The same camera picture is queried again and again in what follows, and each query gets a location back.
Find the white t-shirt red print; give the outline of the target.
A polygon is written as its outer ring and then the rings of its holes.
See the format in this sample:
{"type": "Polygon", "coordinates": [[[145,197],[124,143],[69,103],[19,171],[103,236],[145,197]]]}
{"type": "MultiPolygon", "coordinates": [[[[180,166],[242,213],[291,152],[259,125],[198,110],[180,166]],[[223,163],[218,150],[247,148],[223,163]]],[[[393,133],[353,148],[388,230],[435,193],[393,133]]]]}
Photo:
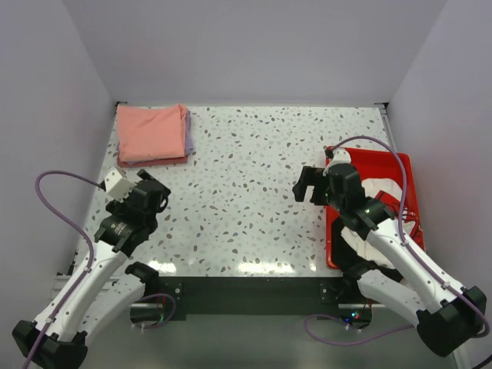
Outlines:
{"type": "Polygon", "coordinates": [[[402,188],[391,178],[366,178],[361,184],[365,190],[365,203],[356,212],[356,225],[344,225],[342,237],[366,261],[385,262],[388,268],[394,267],[370,244],[367,235],[370,230],[376,230],[382,221],[399,215],[402,188]]]}

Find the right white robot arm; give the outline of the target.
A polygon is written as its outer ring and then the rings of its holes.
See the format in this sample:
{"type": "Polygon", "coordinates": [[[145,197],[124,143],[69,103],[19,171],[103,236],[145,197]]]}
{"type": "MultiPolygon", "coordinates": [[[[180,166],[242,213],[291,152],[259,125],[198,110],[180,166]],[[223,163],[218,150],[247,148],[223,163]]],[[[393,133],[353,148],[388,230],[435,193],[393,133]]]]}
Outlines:
{"type": "Polygon", "coordinates": [[[404,233],[401,220],[381,200],[365,194],[357,169],[350,163],[329,168],[305,166],[293,187],[302,202],[313,187],[311,203],[338,212],[344,225],[384,255],[406,285],[385,276],[373,261],[344,270],[344,296],[382,303],[416,328],[436,355],[446,357],[471,338],[485,337],[487,298],[480,288],[466,288],[440,268],[404,233]]]}

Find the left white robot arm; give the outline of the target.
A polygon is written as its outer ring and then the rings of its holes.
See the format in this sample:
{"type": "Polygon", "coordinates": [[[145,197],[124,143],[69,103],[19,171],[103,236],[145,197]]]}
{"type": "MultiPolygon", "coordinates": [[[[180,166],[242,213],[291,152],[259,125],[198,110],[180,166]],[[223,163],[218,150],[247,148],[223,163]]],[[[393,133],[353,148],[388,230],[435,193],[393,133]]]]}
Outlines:
{"type": "Polygon", "coordinates": [[[156,300],[165,308],[163,317],[143,325],[150,330],[167,324],[178,303],[159,286],[159,273],[141,262],[126,267],[113,291],[102,289],[110,277],[131,258],[158,227],[157,216],[168,206],[170,189],[145,170],[133,182],[113,167],[100,182],[88,184],[101,189],[110,201],[110,214],[99,225],[94,237],[50,204],[42,194],[41,181],[60,171],[46,171],[35,180],[35,191],[42,203],[73,227],[85,240],[88,251],[83,263],[73,271],[49,305],[33,320],[20,320],[12,336],[25,358],[23,367],[35,363],[41,368],[78,368],[88,353],[88,341],[127,305],[156,300]]]}

